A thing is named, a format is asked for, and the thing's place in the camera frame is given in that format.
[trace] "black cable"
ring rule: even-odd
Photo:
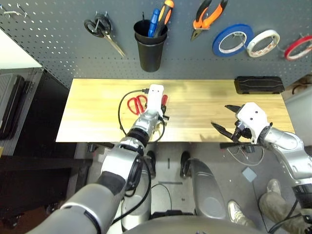
[[[150,169],[146,163],[146,161],[144,159],[143,160],[143,163],[145,164],[145,167],[146,167],[146,170],[147,170],[147,174],[148,174],[148,187],[147,187],[147,190],[146,190],[146,193],[144,195],[144,197],[142,198],[142,200],[137,204],[135,205],[133,208],[131,208],[130,210],[128,210],[126,213],[122,214],[121,216],[119,216],[118,218],[115,218],[112,225],[116,222],[118,222],[119,220],[123,219],[125,216],[127,216],[128,214],[131,214],[133,211],[135,211],[138,207],[140,207],[140,205],[142,205],[142,203],[146,200],[147,196],[148,196],[148,193],[150,192],[151,190],[151,184],[152,184],[152,178],[151,178],[151,172],[150,172]]]
[[[126,94],[122,97],[122,99],[120,100],[119,106],[118,106],[118,122],[119,122],[119,126],[120,126],[121,131],[122,131],[125,135],[127,135],[127,133],[126,133],[126,131],[124,130],[124,128],[123,128],[123,126],[122,126],[122,123],[121,123],[121,119],[120,119],[120,108],[121,108],[122,101],[123,101],[123,100],[126,98],[126,96],[128,96],[129,94],[136,93],[136,92],[144,92],[144,93],[146,94],[146,93],[148,93],[148,91],[149,91],[149,89],[137,89],[137,90],[133,90],[133,91],[130,91],[130,92],[126,93]],[[158,142],[158,141],[162,138],[162,136],[164,135],[164,133],[165,133],[165,127],[166,127],[165,121],[164,121],[164,119],[161,118],[161,117],[159,117],[159,119],[160,119],[160,121],[161,121],[161,123],[162,123],[162,133],[161,133],[161,135],[159,136],[159,138],[158,138],[157,140],[152,141],[152,142],[148,142],[148,144]]]
[[[254,194],[254,197],[255,197],[255,200],[256,200],[256,203],[257,203],[257,206],[258,206],[258,210],[260,211],[260,215],[261,215],[262,222],[263,222],[263,224],[264,224],[265,230],[268,232],[267,225],[265,224],[265,221],[264,221],[263,213],[262,213],[261,210],[260,210],[260,206],[259,206],[257,194],[256,194],[255,188],[254,188],[254,182],[252,182],[252,185],[253,185],[253,194]]]
[[[134,188],[133,190],[132,190],[132,193],[130,194],[130,195],[127,195],[127,194],[125,194],[125,197],[133,197],[134,196],[134,194],[136,193],[136,188]]]
[[[312,83],[306,82],[306,83],[302,83],[302,84],[296,85],[296,86],[293,87],[293,89],[292,89],[292,95],[294,95],[294,91],[295,91],[295,89],[297,89],[298,87],[303,86],[303,85],[309,85],[309,84],[312,84]]]
[[[293,214],[293,211],[296,209],[297,204],[298,204],[298,199],[296,199],[296,201],[294,202],[294,204],[293,204],[291,210],[289,211],[288,215],[286,216],[286,218],[289,218]]]
[[[171,200],[171,195],[170,195],[169,189],[165,185],[163,185],[163,184],[156,184],[153,187],[151,187],[151,189],[153,189],[156,186],[162,186],[162,187],[164,187],[167,190],[168,195],[169,195],[169,199],[170,199],[170,210],[172,210],[172,200]]]
[[[133,90],[133,91],[131,91],[131,92],[128,92],[128,93],[126,93],[126,94],[122,97],[122,99],[121,99],[120,102],[119,102],[119,106],[118,106],[118,122],[119,122],[119,126],[120,126],[121,131],[122,131],[125,135],[127,135],[127,133],[126,133],[126,131],[124,130],[122,124],[121,124],[121,120],[120,120],[120,107],[121,107],[122,101],[126,98],[126,96],[128,96],[129,94],[132,94],[132,93],[136,93],[136,92],[145,92],[145,90],[144,90],[144,89],[137,89],[137,90]]]
[[[162,136],[164,135],[164,133],[165,133],[165,128],[166,128],[165,121],[164,121],[163,118],[161,118],[161,117],[159,117],[159,118],[160,118],[160,121],[161,121],[161,123],[162,123],[162,133],[161,133],[161,135],[158,137],[157,140],[155,140],[155,141],[149,141],[149,142],[147,142],[148,144],[152,144],[152,143],[158,142],[158,141],[162,138]]]
[[[300,217],[300,216],[301,216],[301,214],[296,214],[296,215],[294,215],[292,217],[288,217],[288,218],[283,219],[282,221],[276,223],[273,227],[271,227],[271,229],[269,230],[269,233],[270,234],[275,233],[277,231],[277,229],[279,229],[286,221],[288,221],[288,220],[290,220],[292,218]]]

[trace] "white tape roll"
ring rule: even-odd
[[[253,51],[254,47],[265,38],[272,38],[271,43],[261,50]],[[264,56],[277,46],[277,44],[279,43],[279,39],[280,36],[275,30],[264,31],[263,33],[260,33],[254,39],[252,39],[252,41],[248,44],[247,53],[250,57],[253,58]]]

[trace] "red scissors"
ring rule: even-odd
[[[145,100],[144,106],[142,105],[141,98]],[[134,103],[135,103],[135,107],[136,107],[136,111],[135,112],[131,109],[131,106],[130,106],[131,105],[131,103],[130,103],[131,101],[134,101]],[[133,114],[138,116],[139,114],[142,114],[145,111],[146,103],[147,103],[147,97],[145,97],[144,95],[138,95],[136,97],[133,97],[133,98],[129,99],[128,102],[127,102],[127,105],[128,105],[129,110]]]

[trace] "person's leg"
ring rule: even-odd
[[[261,212],[275,223],[282,221],[289,213],[292,205],[288,204],[281,196],[278,180],[271,179],[267,186],[267,192],[260,198]],[[300,213],[295,209],[292,216]],[[282,228],[292,234],[304,234],[306,224],[302,217],[290,219],[282,225]]]
[[[231,222],[256,228],[254,222],[252,222],[242,213],[240,206],[235,201],[229,201],[228,212]]]

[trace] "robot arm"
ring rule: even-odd
[[[241,107],[225,107],[235,112],[238,119],[235,132],[231,134],[216,123],[212,125],[235,143],[243,144],[238,140],[245,137],[250,139],[252,145],[272,150],[291,176],[293,191],[303,208],[305,221],[312,224],[312,158],[305,152],[302,140],[293,133],[273,128],[272,123],[268,123],[265,112],[254,102]]]
[[[108,153],[97,182],[80,189],[29,234],[104,234],[108,231],[125,192],[139,183],[143,150],[163,115],[163,89],[162,85],[151,85],[145,112]]]

